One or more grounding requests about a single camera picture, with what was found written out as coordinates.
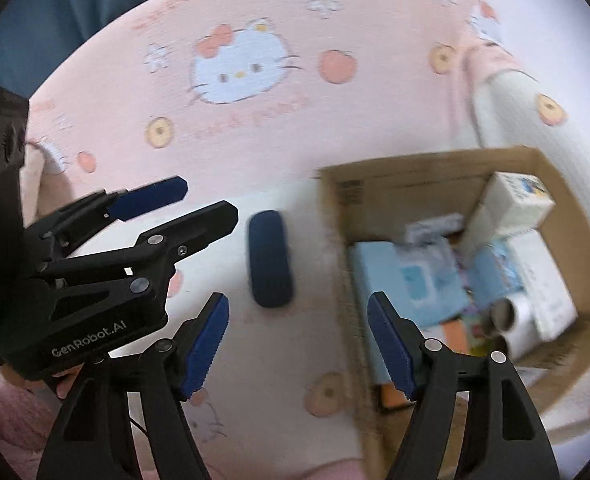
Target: cardboard box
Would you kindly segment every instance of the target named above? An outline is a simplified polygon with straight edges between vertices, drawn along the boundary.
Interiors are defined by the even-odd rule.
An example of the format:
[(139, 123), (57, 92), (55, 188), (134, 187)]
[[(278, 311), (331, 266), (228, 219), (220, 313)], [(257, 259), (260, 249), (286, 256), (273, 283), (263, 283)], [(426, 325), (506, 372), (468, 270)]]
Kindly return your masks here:
[[(537, 409), (543, 413), (590, 366), (590, 224), (552, 164), (538, 150), (515, 147), (381, 158), (320, 170), (328, 265), (335, 269), (355, 418), (371, 478), (385, 477), (406, 423), (391, 422), (377, 414), (347, 248), (365, 240), (402, 242), (405, 226), (426, 218), (461, 213), (469, 219), (496, 171), (533, 174), (555, 200), (540, 232), (579, 314), (562, 336), (541, 345), (520, 362), (521, 366), (549, 370), (529, 388)], [(406, 420), (406, 416), (394, 420)], [(455, 446), (461, 443), (461, 432), (462, 428), (453, 428)], [(443, 470), (454, 466), (449, 456)]]

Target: red bow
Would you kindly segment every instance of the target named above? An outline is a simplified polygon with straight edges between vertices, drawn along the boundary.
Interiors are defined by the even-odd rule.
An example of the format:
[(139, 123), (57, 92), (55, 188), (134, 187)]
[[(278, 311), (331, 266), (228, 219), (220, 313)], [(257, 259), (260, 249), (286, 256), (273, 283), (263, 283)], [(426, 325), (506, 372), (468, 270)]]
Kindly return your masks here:
[(233, 29), (230, 25), (217, 25), (211, 35), (204, 38), (197, 44), (197, 52), (201, 57), (210, 59), (217, 56), (219, 47), (229, 45), (233, 42)]

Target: pink fabric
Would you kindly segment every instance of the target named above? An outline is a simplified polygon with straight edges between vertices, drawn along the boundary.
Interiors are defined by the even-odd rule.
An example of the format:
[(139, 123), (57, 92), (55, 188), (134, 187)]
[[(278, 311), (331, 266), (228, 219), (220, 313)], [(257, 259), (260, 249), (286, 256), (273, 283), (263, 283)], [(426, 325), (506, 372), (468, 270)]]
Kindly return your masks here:
[(324, 466), (304, 480), (367, 480), (361, 460), (345, 460)]
[(518, 68), (501, 44), (486, 0), (150, 0), (31, 98), (39, 211), (170, 174), (201, 205), (459, 147), (474, 87)]
[(0, 452), (22, 480), (37, 476), (54, 413), (34, 394), (0, 384)]

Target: paper roll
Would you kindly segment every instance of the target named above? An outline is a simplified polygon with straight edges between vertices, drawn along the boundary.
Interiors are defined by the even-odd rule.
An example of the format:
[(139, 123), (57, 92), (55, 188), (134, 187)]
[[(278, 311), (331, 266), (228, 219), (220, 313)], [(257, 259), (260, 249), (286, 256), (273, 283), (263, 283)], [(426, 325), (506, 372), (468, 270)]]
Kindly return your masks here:
[(509, 294), (492, 304), (491, 320), (499, 332), (494, 345), (518, 361), (542, 342), (535, 325), (533, 307), (523, 292)]

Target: hello kitty print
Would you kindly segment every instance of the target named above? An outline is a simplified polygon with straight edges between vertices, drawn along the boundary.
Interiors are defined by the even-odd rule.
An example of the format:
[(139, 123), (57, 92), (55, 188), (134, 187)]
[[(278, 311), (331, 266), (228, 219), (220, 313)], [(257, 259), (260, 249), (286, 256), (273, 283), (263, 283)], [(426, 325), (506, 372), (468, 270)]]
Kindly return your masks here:
[(470, 13), (469, 23), (480, 40), (503, 46), (498, 17), (493, 7), (485, 1), (480, 0), (475, 4)]
[(268, 18), (253, 20), (233, 30), (217, 25), (197, 43), (191, 70), (191, 90), (212, 104), (229, 104), (267, 92), (300, 69), (293, 64), (286, 42), (274, 32)]
[(206, 389), (196, 391), (188, 402), (182, 404), (182, 410), (193, 438), (206, 443), (218, 436), (226, 436), (223, 431), (224, 425), (219, 420), (213, 404), (209, 402), (209, 393)]

